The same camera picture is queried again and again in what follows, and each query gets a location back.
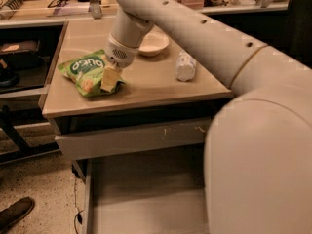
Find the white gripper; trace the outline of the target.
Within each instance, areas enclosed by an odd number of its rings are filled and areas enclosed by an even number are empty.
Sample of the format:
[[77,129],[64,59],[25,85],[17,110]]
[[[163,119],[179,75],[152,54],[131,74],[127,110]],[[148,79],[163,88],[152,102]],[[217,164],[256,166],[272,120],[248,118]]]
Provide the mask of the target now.
[[105,48],[106,59],[112,64],[103,69],[101,88],[104,91],[112,92],[121,78],[121,69],[126,68],[134,62],[138,48],[127,47],[119,43],[112,35],[108,36]]

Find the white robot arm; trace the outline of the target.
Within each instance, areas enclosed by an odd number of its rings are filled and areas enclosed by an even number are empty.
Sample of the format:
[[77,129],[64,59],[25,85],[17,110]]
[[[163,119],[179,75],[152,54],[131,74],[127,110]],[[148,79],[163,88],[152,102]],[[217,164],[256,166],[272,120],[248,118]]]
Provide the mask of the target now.
[[129,66],[158,26],[235,97],[206,137],[211,234],[312,234],[312,71],[174,0],[116,0],[107,58]]

